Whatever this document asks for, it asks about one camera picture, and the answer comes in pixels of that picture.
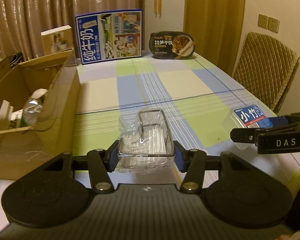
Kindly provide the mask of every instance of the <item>brown curtain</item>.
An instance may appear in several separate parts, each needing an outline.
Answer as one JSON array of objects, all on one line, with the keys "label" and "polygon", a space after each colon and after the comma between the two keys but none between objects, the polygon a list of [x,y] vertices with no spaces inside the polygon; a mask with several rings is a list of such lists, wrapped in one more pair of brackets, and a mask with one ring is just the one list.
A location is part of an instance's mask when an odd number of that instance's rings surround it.
[{"label": "brown curtain", "polygon": [[232,74],[237,56],[245,0],[186,0],[185,32],[195,51]]},{"label": "brown curtain", "polygon": [[0,50],[3,56],[22,51],[25,59],[40,57],[42,31],[74,30],[75,15],[141,6],[142,0],[0,0]]}]

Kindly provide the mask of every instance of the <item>plaid tablecloth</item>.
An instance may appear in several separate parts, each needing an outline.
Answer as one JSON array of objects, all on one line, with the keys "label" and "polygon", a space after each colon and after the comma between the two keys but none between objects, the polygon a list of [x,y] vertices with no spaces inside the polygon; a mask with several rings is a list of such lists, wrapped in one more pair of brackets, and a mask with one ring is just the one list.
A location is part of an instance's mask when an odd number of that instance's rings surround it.
[{"label": "plaid tablecloth", "polygon": [[[139,110],[164,110],[173,133],[186,149],[197,148],[209,155],[231,151],[281,181],[295,194],[300,186],[300,153],[258,155],[255,146],[239,150],[222,122],[230,109],[258,105],[275,116],[262,102],[215,65],[194,54],[189,60],[160,60],[144,53],[142,58],[79,66],[82,84],[74,130],[73,153],[85,155],[96,148],[108,148],[120,134],[119,117],[133,122]],[[163,173],[110,173],[118,183],[180,183],[184,177],[176,168]],[[90,187],[87,172],[76,179]],[[206,172],[204,187],[217,180]],[[0,180],[0,198],[11,181]],[[7,220],[0,204],[0,230]]]}]

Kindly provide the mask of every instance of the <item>blue milk box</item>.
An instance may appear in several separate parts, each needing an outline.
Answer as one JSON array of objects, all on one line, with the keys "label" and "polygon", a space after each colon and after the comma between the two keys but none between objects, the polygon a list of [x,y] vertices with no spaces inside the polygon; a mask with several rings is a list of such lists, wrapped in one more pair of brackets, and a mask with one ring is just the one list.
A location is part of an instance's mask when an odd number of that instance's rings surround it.
[{"label": "blue milk box", "polygon": [[81,63],[141,57],[141,18],[140,9],[76,16]]},{"label": "blue milk box", "polygon": [[[233,128],[271,128],[272,123],[256,106],[246,106],[230,110],[222,123],[226,132],[230,135]],[[246,149],[249,143],[235,143],[240,150]]]}]

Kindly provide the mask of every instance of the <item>quilted chair back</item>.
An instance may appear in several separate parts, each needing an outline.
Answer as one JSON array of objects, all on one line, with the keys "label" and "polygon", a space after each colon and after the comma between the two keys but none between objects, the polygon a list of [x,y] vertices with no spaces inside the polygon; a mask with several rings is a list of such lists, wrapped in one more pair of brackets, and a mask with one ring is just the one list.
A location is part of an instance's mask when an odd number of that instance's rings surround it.
[{"label": "quilted chair back", "polygon": [[299,58],[281,41],[249,32],[232,77],[277,113],[290,88]]}]

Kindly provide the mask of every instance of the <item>electrical outlet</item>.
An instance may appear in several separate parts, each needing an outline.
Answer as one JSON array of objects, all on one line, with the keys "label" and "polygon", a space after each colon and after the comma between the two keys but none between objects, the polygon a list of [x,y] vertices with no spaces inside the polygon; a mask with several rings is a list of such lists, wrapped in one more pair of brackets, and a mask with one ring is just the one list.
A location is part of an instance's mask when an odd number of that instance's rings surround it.
[{"label": "electrical outlet", "polygon": [[273,31],[275,33],[278,33],[278,31],[279,31],[279,24],[280,24],[280,21],[278,19],[269,17],[269,20],[268,20],[268,30]]},{"label": "electrical outlet", "polygon": [[259,14],[258,26],[266,29],[268,27],[268,18],[267,15]]}]

